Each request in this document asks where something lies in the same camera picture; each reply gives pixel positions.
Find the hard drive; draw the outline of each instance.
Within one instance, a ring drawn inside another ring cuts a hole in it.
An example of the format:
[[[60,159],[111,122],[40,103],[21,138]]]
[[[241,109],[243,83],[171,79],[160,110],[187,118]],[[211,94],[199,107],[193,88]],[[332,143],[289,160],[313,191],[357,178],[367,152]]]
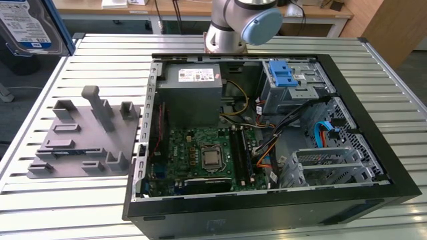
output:
[[[17,56],[69,56],[72,37],[51,0],[0,0],[0,35]]]

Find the wire bundle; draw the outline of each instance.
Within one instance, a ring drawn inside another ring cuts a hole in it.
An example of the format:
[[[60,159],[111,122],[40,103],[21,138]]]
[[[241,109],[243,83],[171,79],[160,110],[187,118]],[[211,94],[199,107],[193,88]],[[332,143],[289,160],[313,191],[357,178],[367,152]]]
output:
[[[257,167],[269,167],[265,164],[261,164],[263,159],[265,158],[265,156],[268,155],[268,153],[271,152],[271,150],[273,149],[276,143],[277,143],[277,139],[279,136],[283,132],[283,129],[285,126],[288,126],[292,122],[295,122],[299,117],[300,117],[300,112],[311,105],[317,104],[317,103],[323,103],[323,102],[328,102],[331,99],[329,96],[324,96],[320,97],[319,99],[313,99],[313,100],[308,100],[307,102],[304,102],[299,107],[296,107],[280,120],[280,122],[277,123],[277,125],[275,126],[269,139],[256,148],[255,152],[259,152],[264,147],[268,146],[267,151],[263,153],[263,155],[260,156],[257,162],[256,162],[256,166]]]

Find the white label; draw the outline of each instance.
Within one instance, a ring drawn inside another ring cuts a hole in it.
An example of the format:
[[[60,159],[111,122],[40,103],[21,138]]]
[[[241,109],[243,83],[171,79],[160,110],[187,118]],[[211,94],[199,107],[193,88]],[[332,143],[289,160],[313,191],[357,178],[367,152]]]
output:
[[[297,75],[293,75],[293,78],[295,79],[305,79],[305,76],[304,76],[304,74],[297,74]]]
[[[256,106],[256,114],[263,115],[263,107],[261,106]]]
[[[27,43],[23,45],[29,48],[48,48],[51,39],[28,10],[29,4],[25,0],[0,1],[0,19],[16,41]]]
[[[213,69],[212,68],[188,68],[179,70],[179,82],[212,82]]]
[[[277,159],[277,163],[283,164],[285,161],[287,161],[287,157],[280,156],[280,158]]]
[[[129,14],[148,14],[147,11],[128,11]]]
[[[273,173],[273,171],[269,173],[269,178],[275,183],[277,183],[277,175]]]

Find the floor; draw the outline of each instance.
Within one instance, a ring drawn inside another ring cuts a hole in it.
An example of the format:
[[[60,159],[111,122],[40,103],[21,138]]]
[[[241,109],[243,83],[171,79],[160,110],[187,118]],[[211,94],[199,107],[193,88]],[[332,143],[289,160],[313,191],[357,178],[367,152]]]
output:
[[[185,34],[201,34],[208,29],[208,22],[184,22],[183,31]],[[144,21],[120,21],[115,24],[109,20],[67,20],[65,25],[71,34],[151,34],[145,29]],[[167,33],[177,34],[175,22],[165,24]],[[0,62],[0,79],[5,87],[40,87],[45,85],[51,73],[56,67],[59,57],[37,56],[40,70],[28,76],[16,76]],[[420,100],[427,104],[427,51],[414,51],[396,70],[399,76],[410,86]],[[15,101],[0,102],[0,141],[12,141],[20,129],[27,114],[35,104],[41,89],[11,88]],[[8,149],[8,145],[0,144],[0,158]]]

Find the metal slatted table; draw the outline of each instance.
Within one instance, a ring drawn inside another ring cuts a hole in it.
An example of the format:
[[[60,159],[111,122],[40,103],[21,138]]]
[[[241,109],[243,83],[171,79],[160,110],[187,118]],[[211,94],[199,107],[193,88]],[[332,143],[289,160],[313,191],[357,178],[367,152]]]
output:
[[[127,176],[29,179],[27,168],[51,127],[53,104],[100,87],[111,105],[144,104],[152,53],[201,53],[193,35],[87,34],[63,57],[0,162],[0,239],[144,239],[121,220]],[[345,225],[229,235],[241,239],[359,240],[427,237],[427,109],[368,43],[356,39],[276,37],[249,53],[329,54],[424,195]]]

